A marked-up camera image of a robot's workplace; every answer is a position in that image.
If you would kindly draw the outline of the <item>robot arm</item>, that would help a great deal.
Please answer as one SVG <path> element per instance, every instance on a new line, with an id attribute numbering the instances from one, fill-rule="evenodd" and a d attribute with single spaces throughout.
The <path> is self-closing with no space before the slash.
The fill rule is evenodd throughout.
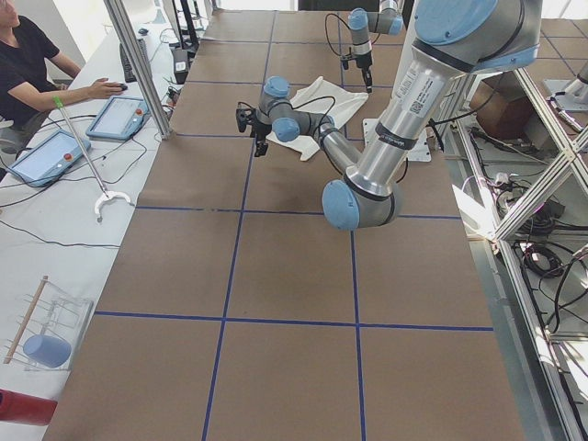
<path id="1" fill-rule="evenodd" d="M 367 93 L 372 92 L 372 33 L 379 35 L 398 35 L 403 28 L 401 10 L 396 1 L 380 1 L 378 12 L 368 12 L 358 7 L 353 9 L 346 25 L 351 37 L 351 46 L 347 53 L 339 56 L 344 70 L 354 62 L 361 71 Z"/>
<path id="2" fill-rule="evenodd" d="M 528 66 L 539 47 L 539 1 L 421 1 L 414 10 L 413 60 L 397 83 L 369 144 L 359 151 L 326 113 L 298 111 L 289 83 L 270 77 L 258 107 L 236 109 L 240 131 L 250 129 L 255 153 L 266 153 L 266 136 L 294 141 L 312 137 L 342 173 L 322 192 L 325 218 L 337 229 L 378 227 L 395 219 L 394 174 L 416 144 L 445 93 L 466 74 L 508 72 Z"/>

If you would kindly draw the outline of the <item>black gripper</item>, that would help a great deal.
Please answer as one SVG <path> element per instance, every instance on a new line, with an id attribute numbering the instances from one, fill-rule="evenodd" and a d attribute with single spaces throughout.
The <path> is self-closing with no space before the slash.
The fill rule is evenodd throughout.
<path id="1" fill-rule="evenodd" d="M 372 45 L 370 43 L 354 44 L 348 48 L 347 52 L 342 53 L 339 58 L 345 70 L 349 68 L 348 64 L 350 62 L 356 63 L 356 67 L 363 73 L 366 91 L 370 94 L 372 92 L 372 75 L 370 71 L 373 63 Z"/>
<path id="2" fill-rule="evenodd" d="M 238 104 L 235 110 L 237 127 L 240 133 L 250 127 L 250 137 L 255 139 L 255 157 L 265 156 L 268 149 L 266 136 L 271 132 L 271 124 L 265 123 L 257 115 L 257 109 L 248 104 Z"/>

